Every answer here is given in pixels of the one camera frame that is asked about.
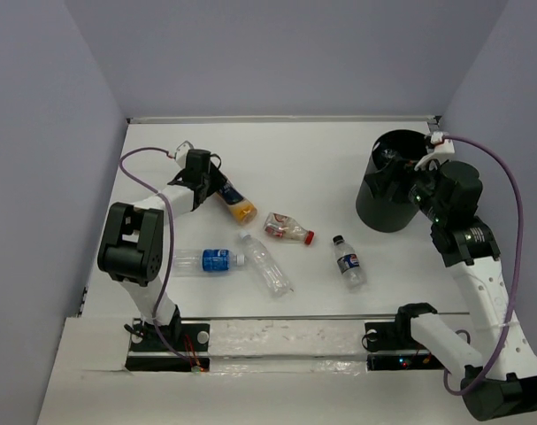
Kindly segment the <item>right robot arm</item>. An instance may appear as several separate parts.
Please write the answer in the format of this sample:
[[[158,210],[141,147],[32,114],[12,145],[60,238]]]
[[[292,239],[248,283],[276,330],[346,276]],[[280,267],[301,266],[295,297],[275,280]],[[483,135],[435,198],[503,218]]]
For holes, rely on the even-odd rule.
[[[431,239],[469,309],[476,334],[466,342],[428,303],[399,307],[394,320],[370,339],[373,351],[417,345],[459,379],[456,395],[478,421],[537,410],[537,356],[514,313],[502,276],[500,250],[476,214],[482,182],[460,161],[430,161],[425,169],[390,160],[368,166],[359,191],[361,220],[387,232],[405,211],[422,212]]]

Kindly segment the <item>small pepsi bottle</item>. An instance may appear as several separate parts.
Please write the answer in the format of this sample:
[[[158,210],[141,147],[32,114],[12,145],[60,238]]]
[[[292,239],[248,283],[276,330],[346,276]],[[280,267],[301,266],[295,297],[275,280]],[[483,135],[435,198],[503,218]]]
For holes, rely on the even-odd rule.
[[[333,245],[343,283],[351,291],[360,290],[366,284],[367,276],[354,248],[341,235],[333,237]]]

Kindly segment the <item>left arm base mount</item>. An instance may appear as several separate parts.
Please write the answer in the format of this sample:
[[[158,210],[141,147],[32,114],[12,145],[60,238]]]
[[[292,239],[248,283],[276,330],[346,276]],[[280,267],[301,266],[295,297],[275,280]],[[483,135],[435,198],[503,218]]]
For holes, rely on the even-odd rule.
[[[125,367],[130,372],[204,373],[210,370],[211,326],[203,321],[183,321],[180,336],[173,341],[161,327],[165,345],[156,329],[142,320],[125,324],[129,345]]]

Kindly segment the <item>crushed clear bottle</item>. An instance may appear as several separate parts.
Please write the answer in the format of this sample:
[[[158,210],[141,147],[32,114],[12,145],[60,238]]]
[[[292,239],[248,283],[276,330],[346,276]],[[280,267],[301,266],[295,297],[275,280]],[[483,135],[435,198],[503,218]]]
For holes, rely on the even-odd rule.
[[[381,165],[386,166],[391,160],[394,160],[397,155],[398,151],[391,148],[385,148],[380,151],[378,158],[380,159]]]

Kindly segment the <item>orange juice bottle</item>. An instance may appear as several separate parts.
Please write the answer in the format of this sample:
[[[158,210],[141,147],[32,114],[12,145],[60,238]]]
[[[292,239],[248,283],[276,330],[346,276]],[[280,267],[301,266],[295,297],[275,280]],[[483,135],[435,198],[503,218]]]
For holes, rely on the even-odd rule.
[[[257,216],[257,208],[221,174],[217,195],[240,225],[251,223]]]

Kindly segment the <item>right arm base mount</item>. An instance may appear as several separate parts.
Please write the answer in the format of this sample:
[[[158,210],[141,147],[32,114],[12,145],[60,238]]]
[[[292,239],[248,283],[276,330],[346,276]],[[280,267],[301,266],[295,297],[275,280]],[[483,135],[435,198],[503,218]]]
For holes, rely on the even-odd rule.
[[[367,352],[371,372],[441,370],[442,364],[425,347],[399,336],[392,321],[370,321],[364,325],[361,345]]]

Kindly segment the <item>clear unlabeled bottle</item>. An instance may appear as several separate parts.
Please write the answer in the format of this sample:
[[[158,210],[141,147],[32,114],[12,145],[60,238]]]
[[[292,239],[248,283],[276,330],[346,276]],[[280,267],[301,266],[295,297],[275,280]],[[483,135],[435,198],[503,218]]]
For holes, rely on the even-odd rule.
[[[281,298],[294,292],[291,281],[280,268],[268,248],[246,230],[241,230],[238,242],[249,268],[261,290],[270,298]]]

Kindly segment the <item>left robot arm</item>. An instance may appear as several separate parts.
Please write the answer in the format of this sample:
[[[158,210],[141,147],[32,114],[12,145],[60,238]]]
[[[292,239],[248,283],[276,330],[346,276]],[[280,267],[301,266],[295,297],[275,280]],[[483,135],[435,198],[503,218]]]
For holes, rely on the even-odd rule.
[[[170,350],[180,341],[179,307],[167,296],[173,268],[174,220],[196,210],[221,186],[219,167],[207,150],[190,148],[180,171],[164,189],[134,204],[116,202],[109,208],[97,254],[97,267],[127,291],[150,339]]]

